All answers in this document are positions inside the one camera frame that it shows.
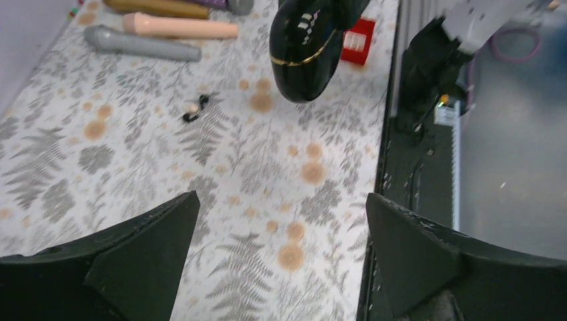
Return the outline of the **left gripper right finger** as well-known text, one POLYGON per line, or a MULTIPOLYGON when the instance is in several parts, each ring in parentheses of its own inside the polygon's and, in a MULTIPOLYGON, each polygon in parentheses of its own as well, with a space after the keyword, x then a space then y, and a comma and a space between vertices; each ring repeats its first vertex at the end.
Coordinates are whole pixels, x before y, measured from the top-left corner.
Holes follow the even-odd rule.
POLYGON ((371 193, 388 309, 406 320, 565 320, 566 262, 498 247, 371 193))

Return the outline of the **black wireless earbuds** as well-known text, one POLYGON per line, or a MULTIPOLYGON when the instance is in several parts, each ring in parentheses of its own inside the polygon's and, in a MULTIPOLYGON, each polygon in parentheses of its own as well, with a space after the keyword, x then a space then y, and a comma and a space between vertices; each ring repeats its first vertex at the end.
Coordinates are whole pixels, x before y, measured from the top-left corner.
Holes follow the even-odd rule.
POLYGON ((181 116, 184 122, 191 123, 198 119, 201 112, 205 109, 206 105, 209 103, 210 95, 201 94, 194 104, 191 104, 181 116))

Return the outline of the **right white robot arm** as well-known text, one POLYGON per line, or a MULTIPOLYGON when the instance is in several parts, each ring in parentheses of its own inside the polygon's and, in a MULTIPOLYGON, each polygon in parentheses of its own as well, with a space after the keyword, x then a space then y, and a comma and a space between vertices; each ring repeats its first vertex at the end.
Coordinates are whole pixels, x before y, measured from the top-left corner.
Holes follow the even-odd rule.
MULTIPOLYGON (((275 83, 290 102, 315 100, 334 75, 345 33, 366 1, 281 1, 269 35, 275 83)), ((508 21, 547 1, 457 1, 432 19, 403 53, 400 106, 424 113, 449 91, 460 69, 508 21)))

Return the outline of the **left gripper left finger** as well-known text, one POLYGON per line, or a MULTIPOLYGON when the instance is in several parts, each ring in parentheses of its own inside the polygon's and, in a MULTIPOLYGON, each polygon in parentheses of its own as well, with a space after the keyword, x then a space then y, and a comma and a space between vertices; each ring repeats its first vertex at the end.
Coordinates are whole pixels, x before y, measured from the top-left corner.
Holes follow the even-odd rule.
POLYGON ((1 258, 2 320, 168 320, 200 201, 154 209, 31 256, 1 258))

